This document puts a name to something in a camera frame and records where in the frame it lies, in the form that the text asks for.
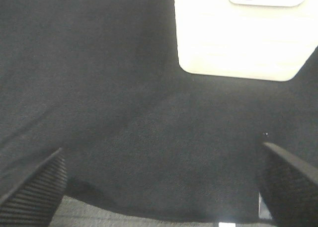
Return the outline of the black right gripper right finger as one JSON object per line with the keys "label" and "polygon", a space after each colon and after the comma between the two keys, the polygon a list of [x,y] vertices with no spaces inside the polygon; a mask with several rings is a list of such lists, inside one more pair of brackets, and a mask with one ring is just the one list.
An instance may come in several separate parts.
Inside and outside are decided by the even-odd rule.
{"label": "black right gripper right finger", "polygon": [[257,185],[279,227],[318,225],[318,170],[282,147],[258,148]]}

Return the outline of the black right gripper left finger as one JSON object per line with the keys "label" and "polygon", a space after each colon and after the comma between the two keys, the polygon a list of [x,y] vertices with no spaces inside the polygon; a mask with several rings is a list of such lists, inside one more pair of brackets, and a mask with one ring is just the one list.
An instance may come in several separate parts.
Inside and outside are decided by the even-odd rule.
{"label": "black right gripper left finger", "polygon": [[0,198],[2,227],[47,227],[67,187],[62,149],[46,157],[15,187]]}

